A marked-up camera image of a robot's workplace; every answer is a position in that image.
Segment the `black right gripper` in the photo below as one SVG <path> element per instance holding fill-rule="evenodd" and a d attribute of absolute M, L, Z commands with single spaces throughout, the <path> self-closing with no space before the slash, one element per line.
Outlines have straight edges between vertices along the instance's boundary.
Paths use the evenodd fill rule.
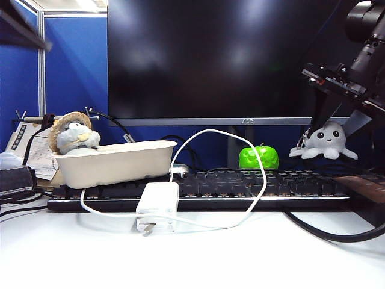
<path fill-rule="evenodd" d="M 320 129 L 341 105 L 355 109 L 345 122 L 345 135 L 352 136 L 372 121 L 366 114 L 384 113 L 384 62 L 355 61 L 335 67 L 307 63 L 302 74 L 315 89 L 311 129 Z"/>

